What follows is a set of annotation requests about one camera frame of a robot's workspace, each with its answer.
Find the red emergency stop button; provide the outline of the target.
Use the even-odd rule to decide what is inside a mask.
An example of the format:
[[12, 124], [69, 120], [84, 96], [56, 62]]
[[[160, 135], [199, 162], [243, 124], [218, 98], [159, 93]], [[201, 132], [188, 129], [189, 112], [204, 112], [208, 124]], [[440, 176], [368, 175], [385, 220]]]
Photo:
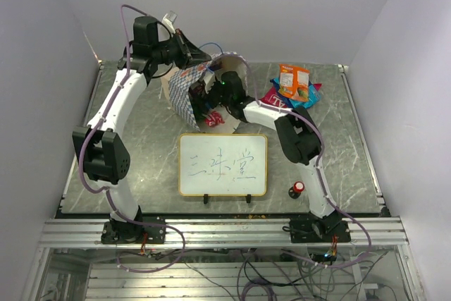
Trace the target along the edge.
[[288, 190], [289, 197], [292, 199], [298, 199], [304, 192], [304, 189], [305, 186], [302, 181], [295, 182], [293, 186]]

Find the white board with yellow frame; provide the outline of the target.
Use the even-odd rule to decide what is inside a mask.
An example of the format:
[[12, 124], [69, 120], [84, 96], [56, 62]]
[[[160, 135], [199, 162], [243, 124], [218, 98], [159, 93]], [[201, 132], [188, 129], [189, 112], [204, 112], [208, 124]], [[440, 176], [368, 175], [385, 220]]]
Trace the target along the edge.
[[178, 140], [178, 191], [186, 197], [260, 197], [267, 191], [262, 134], [186, 133]]

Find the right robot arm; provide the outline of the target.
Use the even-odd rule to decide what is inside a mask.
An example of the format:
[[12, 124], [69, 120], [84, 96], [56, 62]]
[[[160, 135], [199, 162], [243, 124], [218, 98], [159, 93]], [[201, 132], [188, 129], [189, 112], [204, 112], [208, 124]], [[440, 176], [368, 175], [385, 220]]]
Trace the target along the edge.
[[203, 82], [197, 82], [189, 88], [188, 96], [196, 117], [221, 106], [243, 123], [276, 131], [285, 158], [300, 172], [300, 183], [307, 193], [313, 218], [311, 235], [323, 242], [335, 234], [342, 217], [323, 171], [323, 138], [306, 109], [280, 109], [249, 96], [235, 71], [214, 78], [210, 90]]

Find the blue snack bag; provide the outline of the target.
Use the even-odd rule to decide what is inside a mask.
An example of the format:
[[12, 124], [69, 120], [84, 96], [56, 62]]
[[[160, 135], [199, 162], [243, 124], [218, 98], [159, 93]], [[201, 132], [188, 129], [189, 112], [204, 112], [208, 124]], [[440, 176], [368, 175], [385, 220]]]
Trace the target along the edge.
[[287, 97], [284, 97], [282, 94], [278, 92], [278, 90], [280, 89], [278, 78], [271, 79], [270, 82], [273, 85], [274, 89], [276, 90], [277, 98], [281, 103], [283, 103], [283, 107], [288, 107], [290, 109], [304, 107], [305, 109], [308, 109], [313, 105], [315, 105], [321, 99], [321, 95], [319, 93], [319, 90], [322, 87], [321, 83], [313, 84], [309, 82], [308, 100], [306, 102], [299, 102], [294, 99], [288, 99]]

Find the aluminium frame rail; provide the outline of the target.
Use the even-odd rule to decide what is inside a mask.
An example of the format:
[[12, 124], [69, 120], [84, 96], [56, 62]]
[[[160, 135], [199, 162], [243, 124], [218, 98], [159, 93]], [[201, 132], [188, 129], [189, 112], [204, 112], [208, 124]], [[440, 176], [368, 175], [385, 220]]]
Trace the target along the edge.
[[[400, 218], [358, 218], [368, 231], [371, 243], [378, 245], [407, 245], [408, 237]], [[47, 221], [38, 241], [39, 247], [100, 249], [138, 249], [135, 244], [101, 244], [103, 219], [54, 219]], [[183, 233], [187, 248], [233, 247], [298, 247], [282, 230], [287, 219], [169, 219], [167, 224]]]

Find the orange Fox's fruits candy bag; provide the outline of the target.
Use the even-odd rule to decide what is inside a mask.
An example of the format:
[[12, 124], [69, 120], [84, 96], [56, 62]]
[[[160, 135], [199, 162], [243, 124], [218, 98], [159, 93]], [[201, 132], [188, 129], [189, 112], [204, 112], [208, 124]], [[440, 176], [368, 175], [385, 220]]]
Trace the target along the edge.
[[280, 64], [278, 78], [278, 93], [298, 102], [307, 102], [309, 99], [310, 72], [299, 66]]

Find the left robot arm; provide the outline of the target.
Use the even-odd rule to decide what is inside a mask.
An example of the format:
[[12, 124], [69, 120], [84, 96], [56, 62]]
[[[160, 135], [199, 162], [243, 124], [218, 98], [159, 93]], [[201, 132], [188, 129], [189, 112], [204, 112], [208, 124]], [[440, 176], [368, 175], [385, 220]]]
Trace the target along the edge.
[[125, 36], [123, 57], [101, 108], [86, 126], [73, 130], [80, 182], [93, 195], [105, 194], [110, 206], [110, 218], [101, 235], [104, 244], [141, 240], [162, 243], [165, 238], [166, 224], [145, 223], [142, 210], [132, 196], [126, 179], [131, 159], [122, 141], [123, 130], [137, 99], [160, 65], [182, 70], [206, 63], [211, 57], [179, 29], [169, 30], [168, 39], [160, 40], [162, 25], [153, 16], [135, 19], [132, 33]]

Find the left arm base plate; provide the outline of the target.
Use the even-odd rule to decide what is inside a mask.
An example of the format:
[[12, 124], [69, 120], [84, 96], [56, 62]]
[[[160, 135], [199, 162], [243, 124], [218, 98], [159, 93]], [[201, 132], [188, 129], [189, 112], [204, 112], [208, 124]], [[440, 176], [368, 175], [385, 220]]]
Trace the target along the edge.
[[101, 244], [143, 243], [145, 238], [147, 244], [163, 244], [166, 237], [165, 221], [159, 217], [144, 217], [143, 222], [146, 223], [145, 226], [114, 219], [107, 221], [101, 233]]

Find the blue checkered paper bag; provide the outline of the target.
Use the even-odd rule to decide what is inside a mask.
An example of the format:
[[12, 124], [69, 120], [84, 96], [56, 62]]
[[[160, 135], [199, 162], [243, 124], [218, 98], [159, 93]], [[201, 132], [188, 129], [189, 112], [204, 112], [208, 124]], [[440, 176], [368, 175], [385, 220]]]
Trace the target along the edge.
[[[215, 73], [216, 80], [226, 84], [224, 75], [227, 72], [237, 73], [238, 80], [244, 90], [247, 89], [247, 76], [250, 73], [246, 60], [234, 51], [223, 51], [211, 55], [211, 60], [198, 66], [181, 70], [174, 68], [168, 75], [162, 77], [161, 85], [169, 106], [191, 128], [200, 133], [230, 134], [234, 133], [240, 124], [238, 118], [231, 115], [231, 108], [226, 107], [226, 91], [222, 102], [217, 107], [198, 107], [192, 102], [192, 89], [198, 82], [203, 82], [205, 73]], [[224, 124], [209, 127], [204, 119], [208, 112], [219, 112]]]

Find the small red candy pack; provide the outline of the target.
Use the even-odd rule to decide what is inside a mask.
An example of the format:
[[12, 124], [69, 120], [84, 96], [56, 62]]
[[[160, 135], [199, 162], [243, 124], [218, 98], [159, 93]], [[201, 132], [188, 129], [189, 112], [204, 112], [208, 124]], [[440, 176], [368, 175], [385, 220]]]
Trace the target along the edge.
[[211, 128], [212, 127], [216, 127], [217, 125], [221, 125], [221, 124], [225, 123], [225, 121], [223, 120], [222, 115], [219, 112], [217, 112], [217, 111], [210, 111], [210, 112], [208, 112], [208, 114], [206, 115], [204, 121]]

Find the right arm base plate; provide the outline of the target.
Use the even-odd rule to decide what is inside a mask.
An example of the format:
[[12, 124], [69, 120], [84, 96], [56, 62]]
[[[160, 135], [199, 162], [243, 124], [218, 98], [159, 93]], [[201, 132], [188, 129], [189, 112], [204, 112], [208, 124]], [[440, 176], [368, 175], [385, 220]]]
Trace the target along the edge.
[[351, 235], [346, 221], [339, 221], [333, 228], [326, 228], [320, 221], [290, 219], [282, 230], [290, 235], [292, 243], [338, 243], [350, 242]]

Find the pink snack bag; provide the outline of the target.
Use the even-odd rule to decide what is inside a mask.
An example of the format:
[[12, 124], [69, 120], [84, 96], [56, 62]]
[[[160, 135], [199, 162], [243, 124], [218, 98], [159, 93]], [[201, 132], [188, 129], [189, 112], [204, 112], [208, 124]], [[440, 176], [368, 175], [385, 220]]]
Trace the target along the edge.
[[279, 101], [276, 96], [276, 90], [272, 86], [272, 88], [260, 99], [263, 103], [269, 104], [271, 106], [280, 107], [280, 108], [288, 108], [283, 107], [283, 103]]

